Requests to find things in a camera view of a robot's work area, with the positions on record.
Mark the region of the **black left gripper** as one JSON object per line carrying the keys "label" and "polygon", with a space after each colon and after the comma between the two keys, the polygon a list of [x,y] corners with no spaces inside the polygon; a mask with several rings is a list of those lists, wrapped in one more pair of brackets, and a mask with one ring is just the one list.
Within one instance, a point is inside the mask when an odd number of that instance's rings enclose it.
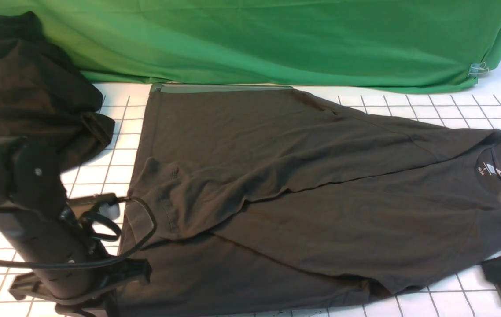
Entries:
{"label": "black left gripper", "polygon": [[117,289],[150,280],[147,260],[108,253],[103,241],[118,240],[121,229],[95,211],[54,217],[0,211],[0,232],[32,270],[17,276],[9,293],[53,302],[61,315],[119,317]]}

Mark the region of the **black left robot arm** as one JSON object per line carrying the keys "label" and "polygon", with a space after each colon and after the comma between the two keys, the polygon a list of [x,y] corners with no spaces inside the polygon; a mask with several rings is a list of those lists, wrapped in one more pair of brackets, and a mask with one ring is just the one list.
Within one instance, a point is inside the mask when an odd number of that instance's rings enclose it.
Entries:
{"label": "black left robot arm", "polygon": [[[149,283],[151,266],[131,256],[155,233],[157,222],[140,197],[113,193],[69,200],[55,153],[26,138],[0,139],[0,232],[22,257],[0,267],[29,269],[9,288],[16,300],[55,303],[71,317],[119,317],[116,290],[131,282]],[[118,205],[134,201],[152,228],[129,251],[110,255],[104,241],[121,237],[112,220]]]}

